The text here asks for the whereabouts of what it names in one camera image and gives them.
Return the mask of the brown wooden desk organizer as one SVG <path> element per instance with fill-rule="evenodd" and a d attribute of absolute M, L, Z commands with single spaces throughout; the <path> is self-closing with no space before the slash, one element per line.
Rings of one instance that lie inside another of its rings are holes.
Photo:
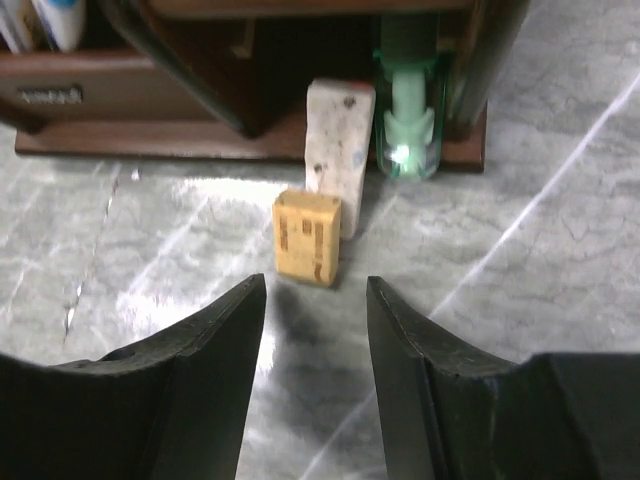
<path fill-rule="evenodd" d="M 438 12 L 449 59 L 440 166 L 484 168 L 487 100 L 525 1 L 86 1 L 53 50 L 32 1 L 1 5 L 1 121 L 22 154 L 299 159 L 306 91 L 375 87 L 385 14 Z"/>

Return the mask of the tan square eraser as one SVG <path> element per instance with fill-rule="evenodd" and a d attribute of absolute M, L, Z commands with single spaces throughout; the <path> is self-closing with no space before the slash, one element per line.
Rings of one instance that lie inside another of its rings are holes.
<path fill-rule="evenodd" d="M 276 198 L 272 214 L 277 273 L 331 286 L 339 264 L 341 200 L 289 188 Z"/>

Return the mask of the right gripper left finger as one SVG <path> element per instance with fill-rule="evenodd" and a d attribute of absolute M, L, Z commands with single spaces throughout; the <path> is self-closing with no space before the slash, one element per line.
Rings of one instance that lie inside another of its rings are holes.
<path fill-rule="evenodd" d="M 232 479 L 266 309 L 254 274 L 95 360 L 1 359 L 5 479 Z"/>

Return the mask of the beige rectangular eraser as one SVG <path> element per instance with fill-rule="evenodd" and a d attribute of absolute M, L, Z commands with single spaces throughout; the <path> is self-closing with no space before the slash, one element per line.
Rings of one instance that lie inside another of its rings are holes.
<path fill-rule="evenodd" d="M 345 240 L 358 228 L 375 101 L 366 83 L 319 78 L 307 89 L 305 187 L 341 200 Z"/>

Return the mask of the blue cap white marker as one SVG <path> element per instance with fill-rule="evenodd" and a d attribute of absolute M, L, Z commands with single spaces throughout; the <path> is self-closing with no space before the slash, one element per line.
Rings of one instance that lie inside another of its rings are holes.
<path fill-rule="evenodd" d="M 53 50 L 67 53 L 80 46 L 87 21 L 85 0 L 33 0 L 32 4 Z"/>

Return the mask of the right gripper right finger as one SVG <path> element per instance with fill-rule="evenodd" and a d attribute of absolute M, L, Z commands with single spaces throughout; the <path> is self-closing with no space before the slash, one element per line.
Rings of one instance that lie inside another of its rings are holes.
<path fill-rule="evenodd" d="M 639 357 L 537 354 L 515 364 L 367 281 L 367 328 L 392 479 L 635 479 Z"/>

